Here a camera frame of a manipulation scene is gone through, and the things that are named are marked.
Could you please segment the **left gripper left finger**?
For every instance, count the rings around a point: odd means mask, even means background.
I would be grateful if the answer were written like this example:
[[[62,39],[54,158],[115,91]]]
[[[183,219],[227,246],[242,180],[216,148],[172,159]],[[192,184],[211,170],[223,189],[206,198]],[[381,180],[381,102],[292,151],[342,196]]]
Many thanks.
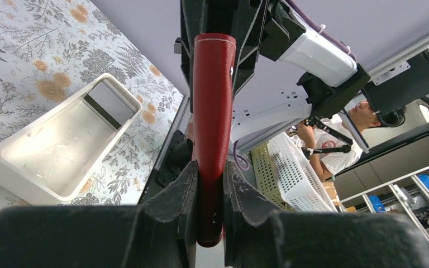
[[[139,205],[0,211],[0,267],[194,267],[198,164]]]

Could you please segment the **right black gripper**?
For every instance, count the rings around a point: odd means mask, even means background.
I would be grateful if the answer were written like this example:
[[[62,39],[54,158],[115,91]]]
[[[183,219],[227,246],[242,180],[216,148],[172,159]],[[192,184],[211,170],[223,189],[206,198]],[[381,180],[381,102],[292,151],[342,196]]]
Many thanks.
[[[174,52],[182,55],[181,68],[189,86],[194,111],[194,38],[221,33],[236,42],[233,95],[254,76],[258,54],[272,61],[306,33],[306,24],[292,14],[292,1],[180,1],[180,37]]]

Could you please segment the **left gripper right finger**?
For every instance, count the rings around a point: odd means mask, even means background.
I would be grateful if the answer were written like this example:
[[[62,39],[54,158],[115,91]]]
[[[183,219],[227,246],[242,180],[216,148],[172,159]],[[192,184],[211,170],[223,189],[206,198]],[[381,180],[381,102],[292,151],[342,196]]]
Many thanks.
[[[429,267],[429,244],[399,214],[287,212],[228,162],[225,264],[232,267]]]

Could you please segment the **red card holder wallet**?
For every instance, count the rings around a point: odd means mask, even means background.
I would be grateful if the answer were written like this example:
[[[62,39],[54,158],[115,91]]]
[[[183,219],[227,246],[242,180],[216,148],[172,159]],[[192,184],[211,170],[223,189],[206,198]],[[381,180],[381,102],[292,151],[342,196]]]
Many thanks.
[[[192,100],[199,179],[197,242],[203,247],[213,247],[221,240],[222,177],[230,144],[235,56],[232,36],[202,33],[195,37]]]

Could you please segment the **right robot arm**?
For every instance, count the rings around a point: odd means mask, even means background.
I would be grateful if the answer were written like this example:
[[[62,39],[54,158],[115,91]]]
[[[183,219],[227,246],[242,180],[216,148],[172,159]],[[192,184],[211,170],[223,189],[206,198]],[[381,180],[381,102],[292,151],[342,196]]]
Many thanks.
[[[224,155],[234,142],[247,151],[302,119],[329,117],[370,79],[350,49],[293,1],[181,1],[175,44],[199,156]],[[236,96],[259,58],[292,64],[292,83],[241,104]]]

